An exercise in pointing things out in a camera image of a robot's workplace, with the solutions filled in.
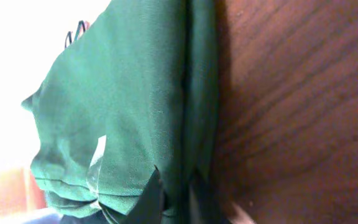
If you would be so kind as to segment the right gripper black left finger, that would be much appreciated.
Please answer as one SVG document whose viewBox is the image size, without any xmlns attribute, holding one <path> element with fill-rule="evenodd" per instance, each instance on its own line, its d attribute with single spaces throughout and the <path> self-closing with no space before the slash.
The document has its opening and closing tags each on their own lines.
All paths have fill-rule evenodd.
<svg viewBox="0 0 358 224">
<path fill-rule="evenodd" d="M 163 182 L 155 167 L 142 195 L 126 217 L 126 224 L 161 224 L 164 200 Z"/>
</svg>

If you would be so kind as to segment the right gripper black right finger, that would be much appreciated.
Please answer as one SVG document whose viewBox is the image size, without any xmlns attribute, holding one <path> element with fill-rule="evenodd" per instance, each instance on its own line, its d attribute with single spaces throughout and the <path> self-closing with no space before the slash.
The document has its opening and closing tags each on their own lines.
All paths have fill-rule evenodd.
<svg viewBox="0 0 358 224">
<path fill-rule="evenodd" d="M 191 184 L 189 187 L 190 224 L 229 224 L 209 188 Z"/>
</svg>

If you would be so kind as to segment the green garment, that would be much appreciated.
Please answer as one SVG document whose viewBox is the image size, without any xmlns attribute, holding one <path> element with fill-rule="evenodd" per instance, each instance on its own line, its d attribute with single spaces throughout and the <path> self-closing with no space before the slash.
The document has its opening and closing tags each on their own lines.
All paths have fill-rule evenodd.
<svg viewBox="0 0 358 224">
<path fill-rule="evenodd" d="M 113 0 L 25 99 L 40 139 L 30 165 L 48 207 L 124 223 L 158 172 L 160 223 L 188 223 L 218 119 L 214 2 Z"/>
</svg>

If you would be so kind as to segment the clear plastic storage bin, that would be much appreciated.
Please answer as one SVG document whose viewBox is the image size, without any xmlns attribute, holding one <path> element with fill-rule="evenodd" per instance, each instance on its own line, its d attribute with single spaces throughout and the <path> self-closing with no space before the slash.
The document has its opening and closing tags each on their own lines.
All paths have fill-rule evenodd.
<svg viewBox="0 0 358 224">
<path fill-rule="evenodd" d="M 17 213 L 0 218 L 0 224 L 59 224 L 63 215 L 52 208 Z"/>
</svg>

